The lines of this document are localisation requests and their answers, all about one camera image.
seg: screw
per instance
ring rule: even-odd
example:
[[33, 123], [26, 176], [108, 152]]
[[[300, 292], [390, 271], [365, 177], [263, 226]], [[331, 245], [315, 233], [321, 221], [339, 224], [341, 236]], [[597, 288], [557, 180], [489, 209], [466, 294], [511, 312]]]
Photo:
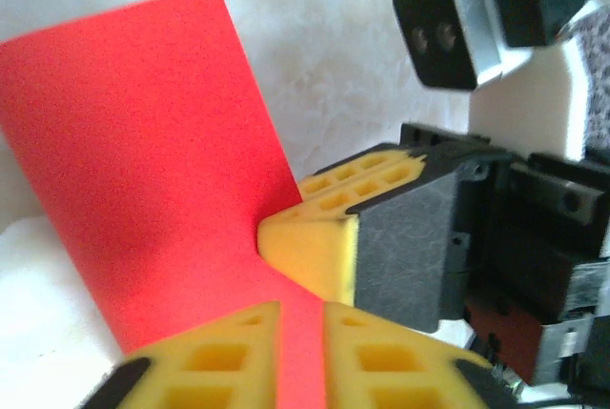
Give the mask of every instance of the screw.
[[415, 28], [411, 33], [411, 37], [417, 51], [421, 54], [428, 51], [428, 37], [426, 37], [426, 33], [422, 28]]
[[449, 23], [440, 23], [437, 28], [437, 41], [445, 51], [451, 51], [456, 46], [456, 32]]

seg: white fabric background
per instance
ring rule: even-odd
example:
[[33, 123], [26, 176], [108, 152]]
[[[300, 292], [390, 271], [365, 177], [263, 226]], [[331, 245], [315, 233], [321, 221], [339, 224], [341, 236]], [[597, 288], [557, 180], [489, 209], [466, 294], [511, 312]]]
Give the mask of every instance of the white fabric background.
[[[0, 40], [132, 1], [0, 0]], [[397, 140], [402, 121], [466, 128], [466, 95], [425, 91], [417, 83], [391, 0], [227, 4], [296, 177]], [[120, 358], [40, 215], [0, 140], [2, 407], [73, 407]], [[465, 335], [456, 325], [441, 332], [455, 343]]]

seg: white fluffy surface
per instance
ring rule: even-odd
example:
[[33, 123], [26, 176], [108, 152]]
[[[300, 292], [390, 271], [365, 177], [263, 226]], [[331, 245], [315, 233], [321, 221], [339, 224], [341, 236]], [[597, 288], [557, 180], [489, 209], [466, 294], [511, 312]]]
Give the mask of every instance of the white fluffy surface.
[[523, 156], [584, 156], [589, 72], [580, 39], [539, 51], [523, 69], [473, 93], [469, 131]]
[[[0, 0], [0, 40], [132, 1]], [[417, 83], [391, 0], [227, 3], [296, 177], [397, 140], [405, 120], [466, 128], [465, 95]], [[0, 232], [40, 214], [0, 141]], [[2, 407], [72, 407], [119, 356], [45, 218], [0, 235], [0, 318]]]

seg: screw hole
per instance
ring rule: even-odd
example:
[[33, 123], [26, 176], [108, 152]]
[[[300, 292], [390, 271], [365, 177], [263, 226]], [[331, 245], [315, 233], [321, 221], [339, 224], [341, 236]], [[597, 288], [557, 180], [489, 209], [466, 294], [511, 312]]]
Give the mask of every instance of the screw hole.
[[574, 212], [577, 212], [578, 209], [580, 208], [580, 198], [576, 193], [566, 193], [563, 196], [563, 207], [565, 207], [565, 209], [568, 212], [571, 212], [572, 214]]
[[420, 54], [428, 51], [428, 37], [422, 28], [415, 28], [411, 33], [411, 40]]
[[450, 52], [456, 46], [456, 31], [449, 23], [440, 23], [437, 28], [437, 41], [440, 46], [447, 52]]

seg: black rubber edge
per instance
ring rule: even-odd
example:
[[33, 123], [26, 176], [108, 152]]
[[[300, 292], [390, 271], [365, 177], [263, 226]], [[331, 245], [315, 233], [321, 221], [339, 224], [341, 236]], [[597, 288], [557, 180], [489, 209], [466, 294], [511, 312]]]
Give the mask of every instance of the black rubber edge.
[[484, 368], [466, 359], [459, 359], [454, 365], [489, 409], [519, 408], [515, 397], [494, 378], [491, 368]]
[[330, 166], [322, 168], [319, 171], [316, 171], [314, 173], [314, 175], [320, 175], [320, 174], [327, 173], [327, 172], [333, 170], [334, 168], [338, 168], [339, 166], [342, 166], [342, 165], [344, 165], [346, 163], [349, 163], [350, 161], [354, 161], [355, 159], [358, 159], [358, 158], [364, 156], [365, 154], [376, 153], [376, 152], [385, 152], [385, 151], [388, 151], [388, 150], [403, 150], [404, 152], [406, 152], [408, 149], [406, 147], [402, 147], [402, 146], [400, 146], [398, 144], [393, 144], [393, 143], [390, 143], [390, 142], [384, 142], [382, 144], [375, 145], [374, 147], [371, 147], [370, 149], [364, 150], [362, 152], [353, 154], [352, 156], [349, 156], [349, 157], [347, 157], [345, 159], [337, 161], [336, 163], [333, 163]]
[[[491, 164], [498, 160], [498, 156], [504, 156], [506, 151], [501, 151], [494, 147], [488, 147], [483, 144], [471, 145], [461, 142], [445, 142], [436, 145], [435, 147], [415, 147], [413, 149], [405, 148], [409, 155], [413, 158], [426, 155], [425, 163], [421, 175], [414, 181], [394, 188], [389, 192], [372, 197], [366, 201], [362, 201], [350, 207], [345, 213], [347, 215], [359, 215], [362, 211], [375, 207], [381, 202], [407, 193], [415, 188], [419, 188], [435, 179], [460, 170], [459, 176], [461, 180], [481, 181], [487, 178], [489, 172], [482, 173], [477, 178], [475, 171], [478, 167], [485, 164]], [[357, 159], [362, 156], [358, 154], [352, 159]]]
[[80, 409], [117, 409], [152, 364], [153, 361], [146, 357], [123, 363]]
[[419, 123], [403, 123], [400, 127], [400, 145], [434, 147], [443, 142], [489, 145], [491, 139], [478, 135], [454, 133]]

